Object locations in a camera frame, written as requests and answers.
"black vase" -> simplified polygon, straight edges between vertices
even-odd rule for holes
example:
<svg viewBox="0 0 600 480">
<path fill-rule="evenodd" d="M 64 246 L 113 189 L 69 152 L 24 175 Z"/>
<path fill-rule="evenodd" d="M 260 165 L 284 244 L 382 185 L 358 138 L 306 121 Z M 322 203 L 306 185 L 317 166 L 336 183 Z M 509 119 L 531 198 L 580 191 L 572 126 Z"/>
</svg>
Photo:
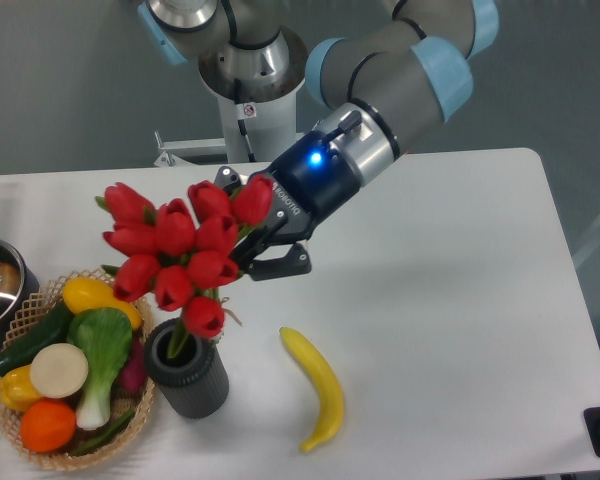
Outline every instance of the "black vase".
<svg viewBox="0 0 600 480">
<path fill-rule="evenodd" d="M 167 359 L 169 339 L 177 321 L 168 320 L 151 332 L 144 347 L 144 367 L 178 414 L 204 418 L 227 399 L 229 377 L 218 349 L 193 335 L 189 335 L 178 358 Z"/>
</svg>

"purple vegetable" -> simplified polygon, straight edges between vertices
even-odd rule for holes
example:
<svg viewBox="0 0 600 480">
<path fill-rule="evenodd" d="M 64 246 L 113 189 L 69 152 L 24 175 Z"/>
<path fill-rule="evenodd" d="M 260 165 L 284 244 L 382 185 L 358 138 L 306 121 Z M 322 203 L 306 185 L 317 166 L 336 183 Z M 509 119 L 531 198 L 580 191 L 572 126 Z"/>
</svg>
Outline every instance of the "purple vegetable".
<svg viewBox="0 0 600 480">
<path fill-rule="evenodd" d="M 147 372 L 142 363 L 143 348 L 140 339 L 133 337 L 129 360 L 118 375 L 118 385 L 131 393 L 140 393 L 147 380 Z"/>
</svg>

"yellow bell pepper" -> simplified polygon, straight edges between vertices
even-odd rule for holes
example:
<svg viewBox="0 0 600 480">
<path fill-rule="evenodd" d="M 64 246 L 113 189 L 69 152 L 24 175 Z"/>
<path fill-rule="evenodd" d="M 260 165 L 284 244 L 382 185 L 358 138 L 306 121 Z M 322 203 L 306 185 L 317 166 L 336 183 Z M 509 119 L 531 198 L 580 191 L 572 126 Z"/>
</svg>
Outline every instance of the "yellow bell pepper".
<svg viewBox="0 0 600 480">
<path fill-rule="evenodd" d="M 62 299 L 74 315 L 94 308 L 112 307 L 122 310 L 129 317 L 132 330 L 137 330 L 142 325 L 138 310 L 128 302 L 118 300 L 113 296 L 113 288 L 95 278 L 70 279 L 62 290 Z"/>
<path fill-rule="evenodd" d="M 0 379 L 0 402 L 11 410 L 26 412 L 42 398 L 29 377 L 31 365 L 11 370 Z"/>
</svg>

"cucumber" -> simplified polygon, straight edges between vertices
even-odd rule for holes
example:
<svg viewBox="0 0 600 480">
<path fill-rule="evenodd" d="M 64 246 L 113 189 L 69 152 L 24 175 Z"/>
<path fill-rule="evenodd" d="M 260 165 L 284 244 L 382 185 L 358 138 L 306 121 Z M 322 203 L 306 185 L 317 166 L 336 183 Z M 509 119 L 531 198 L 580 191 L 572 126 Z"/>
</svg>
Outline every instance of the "cucumber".
<svg viewBox="0 0 600 480">
<path fill-rule="evenodd" d="M 44 347 L 64 342 L 72 319 L 73 313 L 60 300 L 25 335 L 0 352 L 0 377 L 14 368 L 29 365 Z"/>
</svg>

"tulip bouquet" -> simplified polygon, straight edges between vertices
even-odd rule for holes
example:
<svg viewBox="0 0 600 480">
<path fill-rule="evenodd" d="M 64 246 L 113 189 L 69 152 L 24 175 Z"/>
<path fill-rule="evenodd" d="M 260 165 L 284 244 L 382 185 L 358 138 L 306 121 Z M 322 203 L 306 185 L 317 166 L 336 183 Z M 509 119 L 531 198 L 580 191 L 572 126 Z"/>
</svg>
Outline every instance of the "tulip bouquet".
<svg viewBox="0 0 600 480">
<path fill-rule="evenodd" d="M 128 257 L 120 267 L 103 265 L 114 277 L 115 297 L 132 302 L 153 292 L 160 309 L 181 309 L 168 358 L 178 356 L 189 334 L 219 339 L 226 310 L 218 289 L 243 273 L 230 253 L 265 219 L 272 192 L 273 182 L 262 174 L 231 195 L 203 181 L 187 190 L 193 215 L 182 198 L 156 208 L 124 183 L 96 197 L 114 221 L 104 240 Z"/>
</svg>

